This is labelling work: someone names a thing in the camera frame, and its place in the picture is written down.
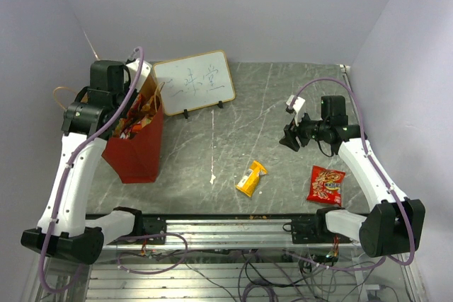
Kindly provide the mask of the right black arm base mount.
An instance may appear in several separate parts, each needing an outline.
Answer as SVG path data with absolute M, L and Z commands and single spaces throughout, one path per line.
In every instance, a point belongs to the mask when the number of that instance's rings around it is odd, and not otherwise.
M 342 208 L 328 207 L 317 210 L 315 214 L 294 215 L 290 222 L 282 225 L 282 229 L 290 233 L 294 244 L 333 243 L 334 240 L 340 244 L 351 243 L 346 236 L 327 229 L 326 214 L 337 210 Z

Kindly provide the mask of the orange Fox's fruits candy bag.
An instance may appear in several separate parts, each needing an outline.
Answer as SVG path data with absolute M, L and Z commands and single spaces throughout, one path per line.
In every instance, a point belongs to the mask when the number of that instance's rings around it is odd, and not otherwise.
M 145 128 L 152 120 L 144 118 L 138 119 L 139 108 L 142 104 L 142 96 L 139 94 L 132 107 L 130 108 L 127 117 L 121 118 L 113 132 L 113 137 L 120 139 L 132 139 L 143 128 Z

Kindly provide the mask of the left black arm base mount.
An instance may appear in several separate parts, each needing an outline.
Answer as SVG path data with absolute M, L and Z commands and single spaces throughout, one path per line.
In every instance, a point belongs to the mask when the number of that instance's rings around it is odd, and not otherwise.
M 157 215 L 142 215 L 138 226 L 134 226 L 131 236 L 148 236 L 147 244 L 163 245 L 166 241 L 167 223 L 164 217 Z

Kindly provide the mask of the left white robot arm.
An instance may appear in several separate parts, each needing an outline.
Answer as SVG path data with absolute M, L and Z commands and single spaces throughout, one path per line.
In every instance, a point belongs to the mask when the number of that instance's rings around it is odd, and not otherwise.
M 23 232 L 22 246 L 48 257 L 91 265 L 104 245 L 121 237 L 128 243 L 143 238 L 140 211 L 118 207 L 88 221 L 86 207 L 107 142 L 150 71 L 150 65 L 138 59 L 92 63 L 89 85 L 64 111 L 61 158 L 47 206 L 37 226 Z

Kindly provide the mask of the yellow snack bar packet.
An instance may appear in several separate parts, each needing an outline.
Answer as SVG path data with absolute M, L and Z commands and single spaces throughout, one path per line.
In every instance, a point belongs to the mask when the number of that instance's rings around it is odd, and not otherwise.
M 267 174 L 268 171 L 266 168 L 258 161 L 254 161 L 249 166 L 245 175 L 235 185 L 235 188 L 239 192 L 244 193 L 247 197 L 252 197 L 258 183 L 260 182 L 260 178 Z

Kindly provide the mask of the red candy packet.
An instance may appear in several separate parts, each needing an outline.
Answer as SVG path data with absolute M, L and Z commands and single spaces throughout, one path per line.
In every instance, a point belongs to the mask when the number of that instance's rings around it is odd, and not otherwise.
M 314 165 L 311 171 L 309 202 L 342 206 L 341 187 L 346 173 Z

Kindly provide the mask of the red brown paper bag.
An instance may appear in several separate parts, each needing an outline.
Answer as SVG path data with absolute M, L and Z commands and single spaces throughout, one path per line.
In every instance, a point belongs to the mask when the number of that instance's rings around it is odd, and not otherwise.
M 123 64 L 110 60 L 91 65 L 89 84 L 76 94 L 74 102 L 64 111 L 61 164 L 68 161 L 72 151 L 80 143 L 112 120 L 112 125 L 97 138 L 103 159 L 124 184 L 156 180 L 164 126 L 162 102 L 153 120 L 132 139 L 113 137 L 121 119 L 120 112 L 132 92 L 127 94 L 117 112 L 116 96 L 128 92 L 129 88 L 135 88 L 138 96 L 144 84 L 156 84 L 150 73 L 151 68 L 147 64 L 141 70 L 133 63 Z

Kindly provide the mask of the orange chip bag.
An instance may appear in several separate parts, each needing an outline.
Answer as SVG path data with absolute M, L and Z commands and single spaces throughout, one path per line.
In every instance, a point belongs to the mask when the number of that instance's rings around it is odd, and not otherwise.
M 144 84 L 140 90 L 142 104 L 139 108 L 138 119 L 152 120 L 161 106 L 161 87 L 164 83 L 153 86 Z

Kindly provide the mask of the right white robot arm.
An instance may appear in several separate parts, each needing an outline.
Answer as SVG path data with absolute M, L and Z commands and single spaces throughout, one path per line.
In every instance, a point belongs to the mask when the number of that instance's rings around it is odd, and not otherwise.
M 325 243 L 340 234 L 359 242 L 369 257 L 413 255 L 420 245 L 425 206 L 419 199 L 409 199 L 388 176 L 360 126 L 349 123 L 345 98 L 322 97 L 319 120 L 306 113 L 303 98 L 291 95 L 286 105 L 294 117 L 285 126 L 280 144 L 298 151 L 310 141 L 327 143 L 332 155 L 349 167 L 370 210 L 363 216 L 339 207 L 320 209 L 312 225 L 313 237 Z

